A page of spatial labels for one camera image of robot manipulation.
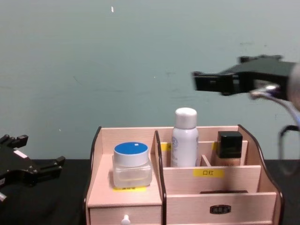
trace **wooden organizer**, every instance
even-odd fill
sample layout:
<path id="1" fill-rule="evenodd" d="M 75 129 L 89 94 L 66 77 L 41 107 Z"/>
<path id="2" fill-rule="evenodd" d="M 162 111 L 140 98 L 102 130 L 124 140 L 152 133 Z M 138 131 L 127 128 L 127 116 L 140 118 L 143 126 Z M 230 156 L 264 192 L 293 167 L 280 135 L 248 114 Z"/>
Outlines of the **wooden organizer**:
<path id="1" fill-rule="evenodd" d="M 281 224 L 282 193 L 266 169 L 257 140 L 241 125 L 197 128 L 199 166 L 185 168 L 170 167 L 172 127 L 99 128 L 84 201 L 87 225 L 120 225 L 124 215 L 129 215 L 132 225 Z M 243 135 L 239 166 L 210 165 L 221 130 Z M 153 165 L 149 186 L 114 187 L 113 150 L 123 142 L 148 146 Z M 211 193 L 226 190 L 247 192 Z M 221 205 L 231 211 L 215 214 Z"/>

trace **table surface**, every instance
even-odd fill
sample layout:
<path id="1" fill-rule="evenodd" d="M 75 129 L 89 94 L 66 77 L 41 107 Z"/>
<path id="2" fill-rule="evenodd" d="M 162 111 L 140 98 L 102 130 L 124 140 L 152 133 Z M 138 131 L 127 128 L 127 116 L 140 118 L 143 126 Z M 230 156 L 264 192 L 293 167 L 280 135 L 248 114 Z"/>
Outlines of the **table surface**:
<path id="1" fill-rule="evenodd" d="M 283 225 L 300 224 L 300 174 L 284 176 L 278 160 L 266 166 L 285 198 Z M 288 160 L 287 164 L 299 163 Z M 82 217 L 83 193 L 90 172 L 89 160 L 66 160 L 58 179 L 35 187 L 10 185 L 1 189 L 8 196 L 0 206 L 1 225 L 85 225 Z"/>

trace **drawer handle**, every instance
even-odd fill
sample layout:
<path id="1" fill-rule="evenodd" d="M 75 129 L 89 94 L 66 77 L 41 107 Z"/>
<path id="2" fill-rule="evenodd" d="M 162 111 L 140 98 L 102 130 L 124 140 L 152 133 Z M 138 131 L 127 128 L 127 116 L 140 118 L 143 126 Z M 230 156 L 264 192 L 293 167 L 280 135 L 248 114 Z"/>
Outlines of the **drawer handle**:
<path id="1" fill-rule="evenodd" d="M 122 219 L 121 221 L 121 225 L 130 225 L 130 220 L 128 215 L 124 216 L 124 219 Z"/>

